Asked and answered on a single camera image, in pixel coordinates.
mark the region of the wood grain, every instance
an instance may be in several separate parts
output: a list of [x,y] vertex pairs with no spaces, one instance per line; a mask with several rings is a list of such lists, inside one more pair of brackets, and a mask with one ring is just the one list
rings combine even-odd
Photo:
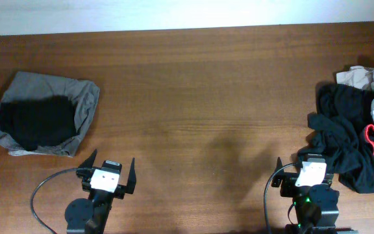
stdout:
[[[0,233],[47,233],[31,215],[32,190],[95,148],[97,165],[123,164],[122,183],[136,158],[135,193],[114,202],[105,233],[263,230],[276,158],[306,145],[316,86],[355,64],[374,66],[374,23],[0,36],[0,99],[19,70],[101,88],[74,158],[12,157],[0,146]],[[374,194],[333,188],[337,226],[374,233]],[[62,175],[39,191],[36,210],[65,233],[64,209],[87,195]],[[274,227],[288,223],[290,204],[269,191]]]

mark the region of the white wall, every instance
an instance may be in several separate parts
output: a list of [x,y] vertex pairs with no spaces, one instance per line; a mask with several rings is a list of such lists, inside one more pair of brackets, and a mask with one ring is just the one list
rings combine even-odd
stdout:
[[0,35],[374,21],[374,0],[0,0]]

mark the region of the black cable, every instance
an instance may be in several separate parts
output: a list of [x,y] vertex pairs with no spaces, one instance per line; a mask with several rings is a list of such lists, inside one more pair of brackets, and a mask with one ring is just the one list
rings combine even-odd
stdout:
[[278,172],[280,172],[283,169],[285,169],[287,167],[290,167],[290,166],[296,166],[296,164],[295,163],[287,164],[287,165],[283,166],[282,168],[280,168],[279,170],[277,170],[276,172],[274,172],[271,175],[271,177],[268,179],[268,182],[266,183],[266,186],[265,186],[265,192],[264,192],[264,212],[265,212],[266,229],[268,230],[268,234],[272,234],[272,230],[271,230],[271,226],[269,225],[269,220],[268,220],[268,209],[266,207],[266,194],[268,193],[268,188],[271,185],[272,179],[278,174]]
[[292,205],[290,206],[290,208],[288,209],[288,220],[290,221],[291,224],[293,224],[293,222],[291,221],[291,218],[290,218],[290,213],[292,211],[292,208],[295,206],[295,203],[292,203]]
[[34,189],[34,192],[32,192],[31,194],[31,198],[30,198],[30,209],[31,209],[31,213],[32,215],[34,215],[34,217],[37,219],[37,221],[45,228],[47,228],[52,234],[57,234],[53,229],[51,229],[47,224],[45,224],[40,218],[38,218],[38,215],[36,214],[36,211],[34,210],[34,197],[38,191],[38,189],[40,189],[41,186],[43,186],[47,181],[49,181],[50,179],[58,176],[58,175],[61,175],[61,174],[65,174],[65,173],[68,173],[68,172],[76,172],[77,170],[90,170],[90,168],[70,168],[70,169],[66,169],[66,170],[63,170],[63,171],[59,171],[57,173],[54,173],[53,175],[50,175],[49,177],[47,177],[46,179],[43,180],[43,182],[41,182],[37,187],[36,189]]

